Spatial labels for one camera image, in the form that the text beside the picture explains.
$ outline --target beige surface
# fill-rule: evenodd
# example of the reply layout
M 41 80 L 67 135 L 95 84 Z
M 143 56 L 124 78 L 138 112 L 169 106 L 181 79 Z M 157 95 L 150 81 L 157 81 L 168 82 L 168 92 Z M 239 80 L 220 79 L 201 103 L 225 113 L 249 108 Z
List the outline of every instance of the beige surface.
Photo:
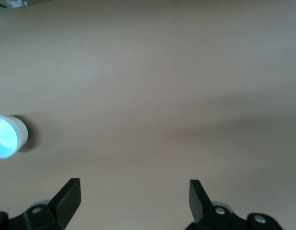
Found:
M 296 0 L 58 0 L 0 11 L 11 216 L 80 177 L 68 230 L 183 230 L 189 179 L 296 230 Z

